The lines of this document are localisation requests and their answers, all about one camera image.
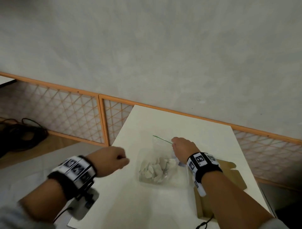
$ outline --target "gray sleeve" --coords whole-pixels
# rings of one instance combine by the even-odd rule
[[[50,223],[32,220],[19,203],[0,208],[1,229],[55,229]]]
[[[289,229],[281,220],[273,218],[259,227],[259,229]]]

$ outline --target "brown cardboard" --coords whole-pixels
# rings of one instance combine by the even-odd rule
[[[219,162],[220,168],[227,178],[229,178],[240,189],[245,190],[247,188],[242,176],[240,175],[240,172],[238,170],[234,170],[234,168],[236,168],[236,164],[229,161],[217,161]],[[194,187],[194,195],[196,202],[197,217],[199,219],[210,218],[213,215],[213,212],[210,208],[210,203],[207,196],[201,197],[196,187]]]

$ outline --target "fist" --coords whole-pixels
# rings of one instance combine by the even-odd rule
[[[108,176],[129,164],[129,159],[126,158],[125,150],[114,146],[102,148],[86,157],[95,166],[97,177]]]
[[[192,154],[200,152],[194,142],[191,142],[183,137],[174,137],[172,138],[172,142],[175,156],[183,164],[187,164],[188,158]]]

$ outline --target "wristband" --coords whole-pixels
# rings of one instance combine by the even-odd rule
[[[85,192],[85,188],[93,182],[97,170],[90,160],[84,156],[73,156],[54,168],[47,177],[55,179],[62,187],[67,200]]]
[[[204,188],[201,185],[201,179],[204,174],[212,171],[222,172],[218,161],[213,155],[208,153],[198,152],[191,155],[188,158],[187,166],[193,173],[193,181],[197,187],[200,196],[206,195],[206,192],[204,191]]]

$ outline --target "green line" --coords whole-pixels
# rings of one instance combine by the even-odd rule
[[[157,136],[155,136],[155,135],[153,135],[153,136],[154,136],[154,137],[157,137]],[[162,138],[160,138],[160,137],[157,137],[157,138],[166,141],[165,139],[162,139]],[[166,141],[166,142],[169,142],[169,141]],[[172,144],[172,142],[169,142],[169,143]]]

